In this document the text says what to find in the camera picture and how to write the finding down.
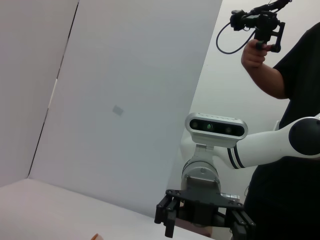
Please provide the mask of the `person's hand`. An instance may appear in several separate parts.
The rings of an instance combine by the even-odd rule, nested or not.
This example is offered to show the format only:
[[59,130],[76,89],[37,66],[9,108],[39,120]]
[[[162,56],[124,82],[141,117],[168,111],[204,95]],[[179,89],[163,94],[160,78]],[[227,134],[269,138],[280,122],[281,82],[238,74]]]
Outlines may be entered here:
[[263,65],[267,53],[271,50],[271,45],[262,44],[262,49],[257,49],[258,40],[250,40],[244,47],[241,64],[246,70],[259,68]]

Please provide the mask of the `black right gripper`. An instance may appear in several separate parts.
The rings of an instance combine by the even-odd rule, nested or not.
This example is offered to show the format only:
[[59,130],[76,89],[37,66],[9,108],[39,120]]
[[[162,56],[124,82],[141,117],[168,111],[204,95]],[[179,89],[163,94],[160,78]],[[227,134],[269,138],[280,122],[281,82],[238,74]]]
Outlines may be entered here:
[[217,181],[188,177],[186,187],[168,189],[156,205],[154,223],[165,226],[164,235],[173,238],[176,220],[196,225],[224,225],[233,240],[253,240],[256,224],[245,212],[240,197],[221,193]]

